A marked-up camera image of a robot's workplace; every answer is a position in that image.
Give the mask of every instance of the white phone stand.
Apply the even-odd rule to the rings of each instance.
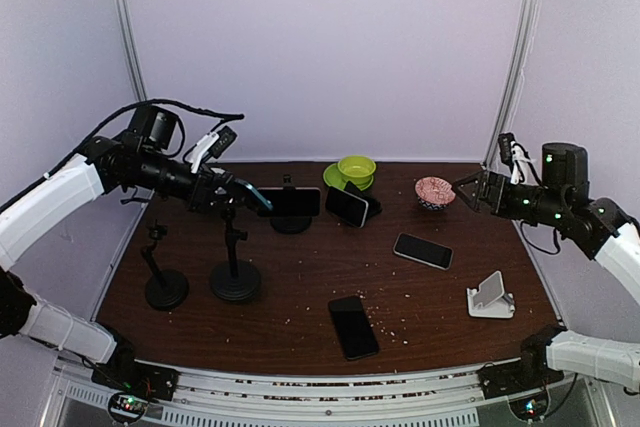
[[[504,291],[499,270],[483,280],[478,290],[467,289],[467,306],[471,317],[490,319],[510,319],[516,311],[513,295]]]

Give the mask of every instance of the green bowl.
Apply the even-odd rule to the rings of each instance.
[[[376,163],[363,155],[350,155],[338,162],[338,171],[345,181],[364,186],[373,178]]]

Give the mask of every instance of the red patterned bowl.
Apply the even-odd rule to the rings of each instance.
[[[418,202],[428,210],[443,210],[456,198],[451,184],[440,177],[425,177],[416,182]]]

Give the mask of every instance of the smartphone screen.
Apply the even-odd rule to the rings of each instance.
[[[329,187],[325,207],[328,212],[337,215],[354,227],[364,227],[369,204],[353,194]]]
[[[259,210],[260,217],[315,217],[320,215],[320,189],[309,188],[262,188],[258,192],[266,198],[272,211]]]
[[[393,253],[405,259],[443,270],[447,270],[451,266],[451,258],[453,257],[453,250],[449,247],[434,244],[409,234],[398,236]]]
[[[332,300],[329,312],[347,360],[361,359],[380,351],[360,297]]]

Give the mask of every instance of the dark wood surface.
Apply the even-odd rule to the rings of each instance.
[[[325,193],[326,164],[236,164],[226,166],[257,186],[280,186],[290,173],[297,186]],[[262,273],[257,299],[227,304],[211,294],[211,268],[226,259],[223,222],[186,212],[182,202],[155,199],[136,230],[98,315],[131,339],[141,359],[184,367],[268,374],[370,374],[484,363],[518,356],[525,337],[555,315],[513,225],[473,213],[457,199],[443,212],[419,206],[416,179],[449,181],[475,164],[380,164],[371,189],[383,213],[364,229],[340,224],[326,212],[300,235],[274,232],[268,220],[238,211],[237,228],[249,231],[241,259]],[[161,268],[182,271],[191,292],[174,312],[156,312],[144,300],[149,271],[140,256],[146,226],[158,219],[169,235],[156,251]],[[398,258],[400,232],[454,250],[449,271]],[[511,320],[471,318],[466,289],[501,270],[516,314]],[[380,343],[378,355],[344,360],[327,303],[362,295]]]

